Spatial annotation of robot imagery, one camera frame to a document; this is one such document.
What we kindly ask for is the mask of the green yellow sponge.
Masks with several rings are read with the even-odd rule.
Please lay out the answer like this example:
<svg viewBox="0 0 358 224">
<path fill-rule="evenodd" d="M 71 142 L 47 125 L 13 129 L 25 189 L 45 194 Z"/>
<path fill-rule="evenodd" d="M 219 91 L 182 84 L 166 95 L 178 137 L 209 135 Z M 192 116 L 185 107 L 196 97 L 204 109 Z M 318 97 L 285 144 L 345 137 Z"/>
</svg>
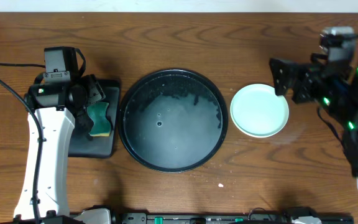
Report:
<svg viewBox="0 0 358 224">
<path fill-rule="evenodd" d="M 87 114 L 93 122 L 89 132 L 92 137 L 109 137 L 111 133 L 111 123 L 106 117 L 109 103 L 97 102 L 87 107 Z"/>
</svg>

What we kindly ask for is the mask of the light green plate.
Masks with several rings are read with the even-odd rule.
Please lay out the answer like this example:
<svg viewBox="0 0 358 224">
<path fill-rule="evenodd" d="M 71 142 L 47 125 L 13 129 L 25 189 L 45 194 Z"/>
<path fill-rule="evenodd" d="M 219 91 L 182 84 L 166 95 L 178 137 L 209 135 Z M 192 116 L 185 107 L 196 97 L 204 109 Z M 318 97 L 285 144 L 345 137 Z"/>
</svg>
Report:
<svg viewBox="0 0 358 224">
<path fill-rule="evenodd" d="M 279 133 L 287 124 L 290 111 L 283 96 L 275 89 L 256 83 L 241 88 L 230 104 L 234 125 L 254 138 L 267 138 Z"/>
</svg>

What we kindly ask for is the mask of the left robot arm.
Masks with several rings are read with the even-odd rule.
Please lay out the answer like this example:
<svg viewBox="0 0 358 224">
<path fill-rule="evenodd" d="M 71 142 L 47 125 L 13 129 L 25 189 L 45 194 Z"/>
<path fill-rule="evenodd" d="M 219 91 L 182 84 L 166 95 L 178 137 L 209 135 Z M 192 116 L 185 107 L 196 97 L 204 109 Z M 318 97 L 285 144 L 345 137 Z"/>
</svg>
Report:
<svg viewBox="0 0 358 224">
<path fill-rule="evenodd" d="M 83 108 L 104 97 L 94 75 L 29 87 L 29 151 L 13 223 L 112 223 L 111 211 L 104 207 L 71 215 L 67 198 L 68 151 L 75 128 L 69 107 Z"/>
</svg>

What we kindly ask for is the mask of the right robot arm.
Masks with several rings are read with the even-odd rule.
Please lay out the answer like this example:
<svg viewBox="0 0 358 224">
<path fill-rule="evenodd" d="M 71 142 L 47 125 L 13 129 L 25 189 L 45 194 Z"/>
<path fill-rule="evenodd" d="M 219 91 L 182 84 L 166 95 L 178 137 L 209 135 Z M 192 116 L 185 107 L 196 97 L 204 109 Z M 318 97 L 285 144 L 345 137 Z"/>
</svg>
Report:
<svg viewBox="0 0 358 224">
<path fill-rule="evenodd" d="M 291 90 L 296 104 L 315 101 L 342 126 L 339 135 L 326 123 L 342 145 L 358 189 L 358 66 L 352 68 L 347 60 L 321 63 L 322 58 L 328 59 L 319 54 L 309 64 L 270 59 L 275 94 L 284 96 Z"/>
</svg>

